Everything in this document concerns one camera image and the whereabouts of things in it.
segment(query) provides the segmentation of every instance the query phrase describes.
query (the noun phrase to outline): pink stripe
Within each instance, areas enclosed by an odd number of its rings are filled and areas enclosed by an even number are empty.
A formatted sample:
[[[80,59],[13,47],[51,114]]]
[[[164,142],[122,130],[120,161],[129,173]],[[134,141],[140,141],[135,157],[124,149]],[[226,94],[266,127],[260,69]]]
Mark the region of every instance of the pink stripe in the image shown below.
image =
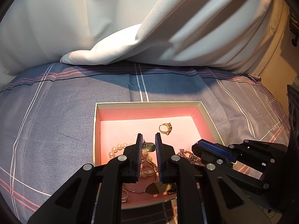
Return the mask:
[[[32,211],[36,211],[33,208],[31,208],[30,206],[28,206],[27,204],[25,204],[24,202],[20,201],[19,199],[17,199],[15,196],[13,196],[13,194],[11,194],[9,192],[9,190],[7,188],[5,188],[2,184],[0,184],[0,186],[2,186],[2,188],[4,188],[15,200],[17,200],[18,202],[20,202],[22,205],[26,206],[28,209],[32,210]]]
[[[245,168],[246,165],[243,165],[243,167],[241,167],[238,172],[241,172],[243,170],[243,168]]]
[[[24,199],[25,201],[29,202],[30,204],[36,206],[37,208],[39,208],[40,206],[38,206],[37,204],[34,204],[33,202],[31,202],[30,200],[26,199],[24,196],[20,195],[18,192],[16,192],[15,190],[13,190],[7,183],[5,183],[1,178],[0,181],[2,181],[9,189],[12,190],[13,193],[16,193],[18,196],[20,196],[22,199]]]
[[[245,170],[244,174],[246,174],[248,170],[249,170],[249,167],[247,167],[247,169]]]
[[[269,141],[269,142],[274,142],[276,139],[277,139],[277,137],[280,135],[280,133],[282,132],[282,129],[283,129],[284,127],[283,126],[281,126],[279,129],[278,129],[278,131],[272,136],[272,138],[271,138],[271,140]]]
[[[95,72],[95,69],[96,68],[94,68],[93,70],[89,70],[89,71],[84,71],[84,70],[88,70],[88,69],[73,69],[73,70],[70,70],[70,71],[65,71],[65,72],[60,72],[60,73],[49,72],[49,73],[47,73],[47,77],[58,78],[58,77],[64,77],[64,76],[70,76],[70,75],[74,75],[74,74],[79,74],[81,72],[89,73],[89,72]],[[113,67],[113,68],[111,67],[109,69],[106,69],[105,71],[111,71],[111,69],[120,69],[120,67]],[[126,68],[126,69],[122,69],[120,71],[126,71],[126,70],[133,70],[133,69]],[[157,71],[168,71],[169,69],[155,69],[155,70],[157,70]],[[197,72],[197,73],[199,75],[213,75],[209,71],[206,71],[206,72]],[[37,76],[35,78],[22,78],[22,79],[19,79],[19,80],[17,80],[14,83],[8,84],[7,87],[12,87],[13,85],[15,85],[15,84],[17,84],[19,82],[34,82],[36,79],[43,78],[45,76],[45,74],[46,73],[43,73],[40,76]],[[221,73],[214,73],[214,75],[220,75],[220,76],[222,76],[224,78],[228,78],[228,79],[235,79],[235,80],[247,81],[244,78],[242,78],[241,76],[228,76],[228,75],[221,74]]]

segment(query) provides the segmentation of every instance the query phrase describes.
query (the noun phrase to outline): pearl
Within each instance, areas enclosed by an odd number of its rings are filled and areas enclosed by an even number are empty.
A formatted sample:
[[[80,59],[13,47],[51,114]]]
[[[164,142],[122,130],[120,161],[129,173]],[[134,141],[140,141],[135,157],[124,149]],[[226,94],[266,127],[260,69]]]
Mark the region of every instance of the pearl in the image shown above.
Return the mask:
[[[109,152],[109,157],[110,157],[110,158],[115,157],[115,153],[114,153],[114,152]]]
[[[152,169],[150,166],[145,166],[142,168],[142,172],[146,173],[147,175],[151,175],[154,173],[154,169]]]
[[[122,145],[122,144],[118,144],[118,145],[116,146],[116,148],[117,148],[118,150],[121,150],[121,149],[123,148],[123,145]]]
[[[117,148],[116,147],[112,147],[111,151],[114,152],[114,153],[116,153],[117,152]]]
[[[151,156],[148,156],[148,157],[147,157],[147,161],[152,161],[152,157],[151,157]]]
[[[146,173],[141,173],[141,177],[146,178],[147,174]]]
[[[143,157],[144,159],[146,159],[148,156],[149,156],[149,153],[148,153],[148,152],[143,152],[143,153],[142,153],[142,157]]]

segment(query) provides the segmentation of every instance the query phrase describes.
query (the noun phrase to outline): pearl bracelet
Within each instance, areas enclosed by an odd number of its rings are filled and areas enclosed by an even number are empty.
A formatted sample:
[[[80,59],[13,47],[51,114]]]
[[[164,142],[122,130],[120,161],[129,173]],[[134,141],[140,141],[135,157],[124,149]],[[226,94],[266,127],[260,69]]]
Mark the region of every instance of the pearl bracelet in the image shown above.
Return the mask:
[[[124,143],[124,144],[118,144],[116,147],[111,148],[111,152],[108,153],[110,158],[115,157],[115,153],[117,153],[118,150],[125,149],[130,144]]]

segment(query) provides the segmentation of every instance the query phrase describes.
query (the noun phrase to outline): bed sheet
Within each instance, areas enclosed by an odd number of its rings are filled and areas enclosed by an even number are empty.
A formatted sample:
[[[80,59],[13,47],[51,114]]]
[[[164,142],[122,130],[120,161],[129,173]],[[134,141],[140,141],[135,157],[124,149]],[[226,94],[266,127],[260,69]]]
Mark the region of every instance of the bed sheet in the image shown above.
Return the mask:
[[[93,162],[95,103],[140,101],[202,101],[225,145],[244,139],[288,144],[288,119],[258,77],[126,61],[31,68],[0,92],[0,192],[22,223],[83,164]],[[241,163],[235,168],[260,176]],[[146,218],[142,211],[123,211],[122,222],[176,218],[175,201],[163,205],[147,209]]]

